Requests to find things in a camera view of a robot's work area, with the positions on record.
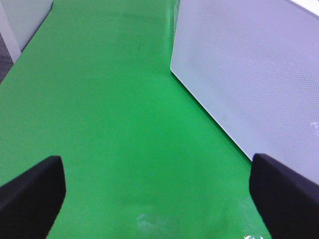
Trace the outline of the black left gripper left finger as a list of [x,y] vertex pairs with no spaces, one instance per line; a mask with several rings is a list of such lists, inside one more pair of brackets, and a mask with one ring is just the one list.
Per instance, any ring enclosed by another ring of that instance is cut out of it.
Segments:
[[61,156],[50,156],[0,188],[0,237],[45,239],[66,196]]

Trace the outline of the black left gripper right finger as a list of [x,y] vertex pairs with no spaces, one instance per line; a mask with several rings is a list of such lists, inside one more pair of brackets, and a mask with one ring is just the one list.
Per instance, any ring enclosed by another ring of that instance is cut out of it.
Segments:
[[319,186],[276,159],[253,156],[249,192],[274,239],[319,237]]

